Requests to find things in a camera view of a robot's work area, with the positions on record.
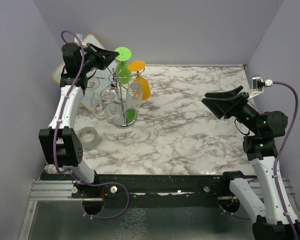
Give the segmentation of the green plastic wine glass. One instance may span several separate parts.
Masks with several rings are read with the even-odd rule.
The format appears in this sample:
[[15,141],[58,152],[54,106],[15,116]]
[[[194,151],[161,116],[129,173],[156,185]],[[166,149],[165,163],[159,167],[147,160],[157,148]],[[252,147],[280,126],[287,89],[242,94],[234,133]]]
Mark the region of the green plastic wine glass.
[[119,55],[115,58],[117,65],[115,67],[115,72],[121,84],[127,84],[131,80],[131,71],[128,69],[128,60],[132,57],[132,52],[129,48],[120,46],[117,47],[115,52]]

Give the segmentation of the orange plastic wine glass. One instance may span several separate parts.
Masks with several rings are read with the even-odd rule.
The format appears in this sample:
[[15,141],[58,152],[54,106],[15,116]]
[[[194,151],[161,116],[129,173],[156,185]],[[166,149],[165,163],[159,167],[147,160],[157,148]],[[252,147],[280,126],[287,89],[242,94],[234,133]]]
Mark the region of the orange plastic wine glass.
[[148,81],[141,76],[141,72],[145,69],[146,63],[142,60],[135,60],[128,64],[128,69],[131,72],[136,72],[135,82],[137,82],[142,89],[142,100],[145,101],[151,97],[151,89]]

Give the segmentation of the clear wine glass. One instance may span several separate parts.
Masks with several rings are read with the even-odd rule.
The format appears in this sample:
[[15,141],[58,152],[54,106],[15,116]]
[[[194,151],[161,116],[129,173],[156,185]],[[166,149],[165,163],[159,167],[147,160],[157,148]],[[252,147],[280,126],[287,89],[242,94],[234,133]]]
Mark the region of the clear wine glass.
[[115,125],[121,116],[121,105],[119,104],[119,93],[116,87],[108,86],[100,93],[101,99],[104,100],[104,116],[106,121]]
[[91,77],[87,82],[87,90],[92,94],[90,106],[96,116],[101,116],[104,112],[102,99],[97,95],[96,92],[99,86],[100,80],[97,77]]
[[131,80],[126,90],[126,104],[131,108],[138,109],[142,105],[142,100],[142,87],[136,81]]

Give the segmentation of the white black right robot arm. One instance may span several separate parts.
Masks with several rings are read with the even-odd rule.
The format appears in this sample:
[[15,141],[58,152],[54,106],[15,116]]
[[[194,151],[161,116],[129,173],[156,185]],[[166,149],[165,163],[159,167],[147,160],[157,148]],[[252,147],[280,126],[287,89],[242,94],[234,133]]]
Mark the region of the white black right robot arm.
[[218,118],[234,117],[253,134],[244,136],[243,150],[252,165],[262,198],[251,189],[241,172],[224,172],[219,189],[234,194],[252,222],[256,240],[300,240],[300,221],[291,203],[279,168],[275,138],[286,134],[287,116],[281,111],[258,113],[249,94],[239,86],[226,92],[208,92],[202,103]]

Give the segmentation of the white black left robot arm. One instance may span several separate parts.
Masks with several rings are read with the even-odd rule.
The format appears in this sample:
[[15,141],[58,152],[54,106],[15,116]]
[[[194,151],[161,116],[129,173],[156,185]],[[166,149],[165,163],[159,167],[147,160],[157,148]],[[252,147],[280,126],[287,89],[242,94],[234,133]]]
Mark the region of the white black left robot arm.
[[105,70],[119,53],[91,43],[81,47],[73,42],[64,44],[61,52],[65,73],[59,83],[59,103],[52,121],[39,130],[38,137],[46,162],[54,165],[59,174],[70,173],[84,184],[84,193],[93,198],[101,186],[95,181],[96,172],[83,160],[83,146],[74,125],[88,85],[87,73],[92,69]]

